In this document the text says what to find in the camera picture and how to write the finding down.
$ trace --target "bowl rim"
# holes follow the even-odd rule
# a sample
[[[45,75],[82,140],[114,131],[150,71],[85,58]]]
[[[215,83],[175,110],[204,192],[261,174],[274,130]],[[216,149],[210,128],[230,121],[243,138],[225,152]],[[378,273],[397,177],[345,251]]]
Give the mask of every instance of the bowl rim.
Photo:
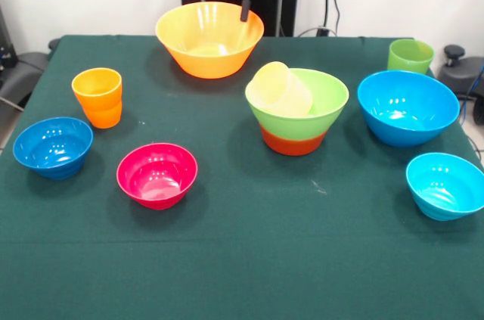
[[[31,128],[37,126],[37,125],[40,125],[41,123],[45,123],[45,122],[48,122],[48,121],[54,121],[54,120],[71,120],[71,121],[76,121],[78,123],[81,123],[82,125],[84,125],[85,127],[87,127],[88,129],[88,132],[90,134],[90,137],[89,137],[89,143],[86,145],[84,151],[79,154],[78,157],[76,157],[75,159],[72,159],[72,160],[68,160],[68,161],[64,161],[62,163],[58,163],[58,164],[55,164],[53,166],[49,166],[49,167],[38,167],[38,166],[34,166],[34,165],[29,165],[28,163],[26,163],[23,159],[20,159],[19,157],[17,157],[17,155],[15,154],[15,148],[16,146],[18,145],[18,140],[20,139],[20,137],[22,137],[24,134],[26,134],[26,132],[28,130],[30,130]],[[35,123],[33,123],[32,125],[28,126],[27,128],[25,128],[18,136],[17,138],[15,139],[14,141],[14,144],[12,145],[12,151],[13,151],[13,154],[14,154],[14,157],[15,157],[15,160],[24,165],[25,167],[29,168],[29,169],[32,169],[32,170],[50,170],[50,169],[57,169],[59,167],[62,167],[62,166],[66,166],[66,165],[69,165],[71,163],[73,163],[74,161],[78,160],[80,157],[83,157],[84,155],[87,154],[87,152],[89,151],[89,149],[91,148],[92,146],[92,142],[94,141],[94,133],[92,131],[92,128],[90,127],[90,125],[88,125],[86,122],[84,122],[83,120],[80,120],[78,118],[74,118],[74,117],[68,117],[68,116],[59,116],[59,117],[50,117],[50,118],[46,118],[44,120],[40,120],[40,121],[37,121]]]
[[[330,111],[325,112],[325,113],[321,113],[321,114],[308,114],[308,115],[302,116],[302,117],[282,116],[282,115],[278,115],[278,114],[274,114],[274,113],[268,112],[267,110],[263,110],[263,109],[255,106],[250,101],[249,97],[247,96],[247,89],[248,89],[248,86],[250,84],[250,82],[248,82],[247,85],[246,85],[246,87],[245,87],[244,94],[245,94],[245,98],[246,98],[247,102],[249,102],[249,105],[251,107],[255,108],[256,110],[258,110],[258,111],[260,111],[260,112],[262,112],[264,114],[267,114],[268,116],[274,117],[274,118],[282,118],[284,120],[291,120],[291,121],[309,121],[309,120],[314,120],[316,118],[322,118],[322,117],[325,117],[325,116],[329,116],[330,114],[336,113],[337,111],[342,110],[345,107],[346,103],[348,103],[348,100],[349,100],[349,90],[348,90],[348,87],[346,86],[346,84],[341,79],[338,79],[338,78],[336,78],[335,76],[333,76],[333,75],[331,75],[329,73],[321,72],[320,70],[316,70],[316,69],[289,68],[289,70],[291,70],[291,71],[294,71],[294,70],[304,70],[304,71],[316,72],[318,74],[324,74],[325,76],[327,76],[331,80],[335,81],[337,84],[339,84],[341,87],[344,88],[344,91],[345,91],[345,94],[346,94],[345,100],[341,104],[339,104],[336,108],[334,108],[333,110],[330,110]]]
[[[391,74],[391,73],[393,73],[393,74],[395,74],[395,73],[404,73],[405,75],[420,76],[422,79],[428,79],[429,81],[432,81],[433,82],[432,84],[435,83],[435,84],[439,85],[440,87],[442,87],[444,90],[447,91],[447,93],[449,93],[451,95],[451,97],[453,97],[452,100],[453,100],[454,105],[455,105],[455,108],[456,108],[454,118],[449,123],[446,123],[446,124],[443,124],[441,126],[437,126],[437,127],[431,128],[431,129],[409,129],[407,127],[400,127],[400,126],[397,126],[397,125],[393,125],[391,123],[388,123],[387,121],[382,121],[380,118],[378,118],[375,115],[373,115],[372,112],[371,112],[371,110],[369,110],[368,107],[366,107],[366,104],[362,103],[362,101],[361,101],[361,90],[362,90],[361,87],[369,79],[374,79],[375,76],[380,76],[380,75],[381,76],[384,76],[386,74]],[[358,102],[360,104],[360,107],[367,114],[369,114],[370,116],[372,116],[374,119],[378,120],[378,122],[382,123],[383,125],[386,125],[386,126],[389,126],[389,127],[393,127],[395,129],[401,129],[401,130],[404,130],[404,131],[407,131],[407,132],[433,132],[433,131],[438,131],[440,129],[445,129],[446,127],[449,127],[452,123],[455,122],[455,120],[459,117],[459,112],[461,110],[461,106],[459,105],[459,100],[455,96],[454,92],[448,86],[446,86],[444,83],[442,83],[439,80],[437,80],[437,78],[433,78],[433,77],[428,76],[426,74],[416,73],[416,72],[409,72],[407,70],[382,70],[380,72],[372,73],[369,76],[366,76],[358,84],[358,89],[357,89],[356,95],[357,95],[357,98],[358,98]]]
[[[234,55],[238,55],[244,51],[248,51],[252,48],[254,48],[257,43],[260,41],[260,39],[264,36],[264,22],[262,21],[262,19],[260,18],[260,16],[258,14],[256,14],[255,12],[253,12],[252,10],[249,10],[249,15],[254,15],[257,19],[257,22],[260,23],[260,25],[262,26],[262,29],[260,31],[260,34],[257,36],[257,39],[255,40],[255,42],[253,44],[250,44],[247,48],[243,49],[243,50],[239,50],[239,51],[236,51],[234,53],[230,53],[230,54],[225,54],[225,55],[200,55],[200,54],[192,54],[188,51],[182,51],[178,48],[174,48],[171,44],[167,43],[167,42],[164,42],[161,38],[160,38],[160,35],[158,34],[158,26],[163,22],[163,20],[168,16],[170,15],[171,13],[173,13],[174,11],[177,11],[177,10],[181,10],[183,8],[186,8],[187,6],[192,6],[192,5],[214,5],[214,4],[219,4],[219,5],[231,5],[231,6],[236,6],[236,7],[240,7],[240,5],[236,5],[236,4],[230,4],[228,2],[220,2],[220,1],[204,1],[204,2],[192,2],[190,4],[185,4],[185,5],[180,5],[180,6],[177,6],[176,8],[173,8],[171,9],[170,11],[167,11],[165,14],[163,14],[157,21],[156,25],[155,25],[155,28],[154,28],[154,35],[157,37],[158,40],[160,40],[160,42],[165,45],[166,48],[170,49],[170,50],[173,50],[179,54],[183,54],[183,55],[187,55],[187,56],[190,56],[190,57],[202,57],[204,59],[210,59],[210,58],[213,58],[213,59],[219,59],[221,57],[231,57],[231,56],[234,56]]]
[[[126,188],[124,187],[124,185],[121,185],[121,183],[119,182],[119,170],[121,168],[121,165],[124,163],[124,161],[130,157],[131,155],[133,155],[136,151],[139,151],[143,148],[147,148],[147,147],[150,147],[150,146],[170,146],[170,147],[175,147],[175,148],[180,148],[182,149],[184,152],[186,152],[191,158],[192,160],[194,161],[195,163],[195,174],[194,174],[194,177],[192,178],[192,180],[190,181],[190,184],[187,185],[187,187],[180,191],[179,193],[177,193],[176,195],[173,195],[171,197],[166,197],[166,198],[163,198],[163,199],[158,199],[158,200],[146,200],[146,199],[143,199],[142,197],[139,197],[138,195],[134,195],[133,193],[129,192],[128,190],[126,190]],[[172,144],[170,142],[152,142],[150,144],[144,144],[142,146],[139,146],[133,150],[131,150],[130,152],[128,152],[122,159],[121,161],[119,162],[118,164],[118,167],[116,169],[116,181],[118,183],[118,186],[121,188],[122,191],[124,191],[124,193],[126,195],[128,195],[130,198],[136,200],[136,201],[144,201],[144,202],[149,202],[149,203],[156,203],[156,202],[161,202],[161,201],[165,201],[165,200],[171,200],[173,199],[174,197],[176,197],[177,195],[183,195],[185,194],[188,190],[190,190],[191,186],[195,183],[195,180],[197,179],[197,176],[198,176],[198,162],[197,162],[197,158],[185,147],[179,145],[179,144]]]
[[[473,163],[471,163],[470,161],[468,160],[465,160],[464,158],[462,157],[459,157],[457,155],[452,155],[452,154],[447,154],[445,152],[427,152],[425,154],[421,154],[421,155],[418,155],[416,157],[414,157],[408,164],[407,164],[407,168],[405,170],[405,178],[407,179],[407,184],[408,186],[410,187],[410,189],[416,194],[418,195],[418,197],[424,201],[425,203],[428,203],[430,206],[432,207],[435,207],[435,208],[439,208],[440,210],[444,210],[446,211],[447,213],[454,213],[454,214],[472,214],[472,213],[475,213],[475,212],[478,212],[479,210],[483,209],[484,208],[484,200],[482,201],[482,205],[480,207],[477,207],[475,209],[472,209],[472,210],[453,210],[453,209],[448,209],[448,208],[442,208],[441,206],[439,205],[435,205],[434,203],[430,203],[425,197],[422,197],[421,195],[418,194],[418,191],[416,190],[416,188],[413,186],[412,182],[410,181],[410,179],[408,178],[408,173],[411,169],[411,165],[414,164],[414,162],[416,160],[419,160],[421,159],[422,157],[425,157],[425,156],[447,156],[447,157],[452,157],[454,159],[457,159],[458,161],[461,161],[463,163],[465,163],[466,165],[468,165],[470,168],[472,168],[472,170],[476,170],[483,178],[484,180],[484,172],[482,172],[481,169],[479,169],[479,167],[477,167],[476,165],[474,165]]]
[[[86,74],[86,73],[90,73],[90,72],[93,72],[95,70],[107,70],[109,72],[112,72],[112,73],[115,73],[118,78],[119,78],[119,81],[118,83],[116,84],[116,86],[112,89],[110,89],[109,91],[107,92],[103,92],[103,93],[97,93],[95,95],[92,95],[92,94],[89,94],[89,93],[84,93],[84,92],[81,92],[79,91],[78,89],[75,89],[74,88],[74,82],[83,74]],[[110,93],[112,92],[115,92],[120,85],[122,85],[123,83],[123,77],[121,76],[121,74],[117,71],[117,70],[114,70],[112,68],[106,68],[106,67],[96,67],[96,68],[91,68],[91,69],[86,69],[86,70],[83,70],[82,72],[78,73],[72,80],[72,82],[70,83],[70,87],[71,89],[74,91],[74,93],[76,93],[77,95],[80,95],[82,97],[101,97],[101,96],[104,96],[104,95],[109,95]]]

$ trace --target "blue bowl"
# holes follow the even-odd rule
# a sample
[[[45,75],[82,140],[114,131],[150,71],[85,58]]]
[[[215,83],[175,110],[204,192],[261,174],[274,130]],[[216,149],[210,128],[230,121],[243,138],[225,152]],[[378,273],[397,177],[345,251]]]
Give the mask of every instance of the blue bowl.
[[[92,145],[91,127],[81,120],[55,117],[23,130],[14,143],[15,159],[46,178],[69,178],[81,169]]]
[[[426,216],[453,220],[484,207],[484,174],[460,157],[431,153],[407,165],[407,183]]]
[[[358,101],[370,130],[397,148],[435,138],[458,118],[460,110],[455,94],[437,79],[402,70],[363,79]]]

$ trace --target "pink bowl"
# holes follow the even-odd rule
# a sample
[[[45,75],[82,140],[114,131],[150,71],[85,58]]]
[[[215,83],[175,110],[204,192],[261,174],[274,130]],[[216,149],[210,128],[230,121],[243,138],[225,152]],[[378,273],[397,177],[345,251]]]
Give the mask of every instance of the pink bowl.
[[[177,204],[197,177],[195,157],[182,146],[147,144],[127,154],[116,172],[118,185],[133,200],[155,210]]]

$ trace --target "orange bowl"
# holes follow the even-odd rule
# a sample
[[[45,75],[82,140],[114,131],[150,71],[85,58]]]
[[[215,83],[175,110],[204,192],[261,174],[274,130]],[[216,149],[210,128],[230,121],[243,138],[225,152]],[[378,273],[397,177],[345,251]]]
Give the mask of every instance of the orange bowl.
[[[239,5],[196,2],[164,14],[157,38],[188,74],[205,79],[230,76],[245,63],[264,34],[264,23],[252,11],[240,21]]]

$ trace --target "light yellow cup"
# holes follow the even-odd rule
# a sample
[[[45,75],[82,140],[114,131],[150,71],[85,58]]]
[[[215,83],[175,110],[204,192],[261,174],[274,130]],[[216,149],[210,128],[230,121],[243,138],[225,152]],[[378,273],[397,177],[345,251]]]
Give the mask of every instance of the light yellow cup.
[[[247,86],[257,108],[283,117],[304,117],[312,107],[312,93],[289,68],[278,61],[260,68]]]
[[[115,70],[85,70],[73,79],[72,89],[84,114],[94,127],[109,129],[121,120],[123,80]]]

